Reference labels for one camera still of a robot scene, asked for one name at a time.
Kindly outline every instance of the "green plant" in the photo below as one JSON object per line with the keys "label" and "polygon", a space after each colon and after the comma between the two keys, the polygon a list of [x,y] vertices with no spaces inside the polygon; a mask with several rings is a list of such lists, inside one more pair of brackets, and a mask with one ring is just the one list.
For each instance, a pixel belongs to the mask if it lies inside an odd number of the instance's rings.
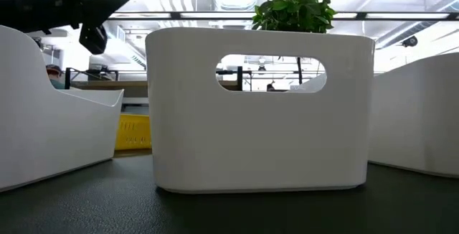
{"label": "green plant", "polygon": [[[326,33],[333,29],[336,12],[330,0],[267,0],[255,7],[252,29]],[[301,59],[297,57],[300,84],[303,83]]]}

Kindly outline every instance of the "desk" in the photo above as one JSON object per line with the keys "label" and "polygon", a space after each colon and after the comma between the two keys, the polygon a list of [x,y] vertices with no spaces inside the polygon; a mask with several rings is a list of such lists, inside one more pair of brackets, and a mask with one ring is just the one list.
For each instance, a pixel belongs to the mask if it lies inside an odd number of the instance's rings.
{"label": "desk", "polygon": [[369,165],[346,191],[177,195],[151,155],[0,194],[0,233],[459,233],[459,180]]}

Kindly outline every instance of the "black equipment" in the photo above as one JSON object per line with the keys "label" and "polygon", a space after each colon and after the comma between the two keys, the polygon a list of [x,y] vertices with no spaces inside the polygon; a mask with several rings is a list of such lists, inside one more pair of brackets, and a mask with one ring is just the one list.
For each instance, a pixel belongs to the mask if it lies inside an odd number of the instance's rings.
{"label": "black equipment", "polygon": [[0,0],[0,24],[24,33],[82,24],[80,43],[102,54],[107,33],[102,23],[129,0]]}

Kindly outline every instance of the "ceiling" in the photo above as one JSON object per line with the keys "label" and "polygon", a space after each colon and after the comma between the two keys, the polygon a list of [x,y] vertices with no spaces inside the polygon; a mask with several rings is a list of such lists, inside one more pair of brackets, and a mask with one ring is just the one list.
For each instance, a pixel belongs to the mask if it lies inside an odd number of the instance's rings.
{"label": "ceiling", "polygon": [[[252,11],[254,5],[265,0],[130,0],[119,11]],[[456,0],[331,0],[336,11],[441,11]],[[248,28],[250,21],[109,21],[105,27],[112,37],[108,48],[97,61],[113,69],[142,70],[145,62],[145,36],[165,27],[216,27]],[[391,40],[401,35],[414,25],[412,22],[334,22],[331,34],[353,34],[371,37],[375,40]],[[412,31],[419,40],[416,47],[404,48],[397,43],[378,50],[375,58],[375,70],[387,71],[411,62],[423,55],[436,55],[442,52],[454,52],[458,37],[455,22],[439,22],[423,30]],[[254,60],[245,58],[246,64]],[[239,64],[240,59],[229,60],[228,65]],[[274,70],[284,70],[281,62]]]}

